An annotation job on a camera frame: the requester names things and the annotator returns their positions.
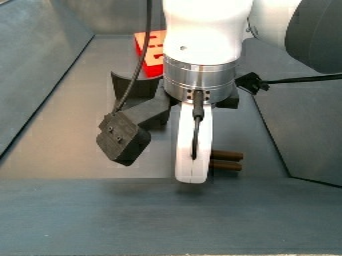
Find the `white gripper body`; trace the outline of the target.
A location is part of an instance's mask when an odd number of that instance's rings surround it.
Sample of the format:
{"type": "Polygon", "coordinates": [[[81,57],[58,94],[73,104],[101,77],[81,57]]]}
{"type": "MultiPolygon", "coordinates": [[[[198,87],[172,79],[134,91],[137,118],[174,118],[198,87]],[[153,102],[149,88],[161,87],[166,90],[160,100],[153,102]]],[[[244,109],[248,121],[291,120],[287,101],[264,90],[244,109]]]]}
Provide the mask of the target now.
{"type": "Polygon", "coordinates": [[[205,118],[197,122],[194,105],[184,102],[180,115],[176,178],[184,183],[201,184],[208,179],[213,148],[213,109],[204,106],[205,118]]]}

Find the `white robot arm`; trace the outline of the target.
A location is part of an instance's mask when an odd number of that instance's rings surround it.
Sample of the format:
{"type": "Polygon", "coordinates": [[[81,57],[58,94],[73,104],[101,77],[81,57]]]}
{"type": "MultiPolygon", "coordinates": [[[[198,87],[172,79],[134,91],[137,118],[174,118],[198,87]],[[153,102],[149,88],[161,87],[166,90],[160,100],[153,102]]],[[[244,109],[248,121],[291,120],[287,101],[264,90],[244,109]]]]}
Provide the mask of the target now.
{"type": "Polygon", "coordinates": [[[257,38],[320,74],[288,83],[342,79],[342,0],[164,0],[164,85],[181,102],[176,178],[208,180],[213,108],[238,87],[256,94],[273,84],[236,76],[242,43],[257,38]]]}

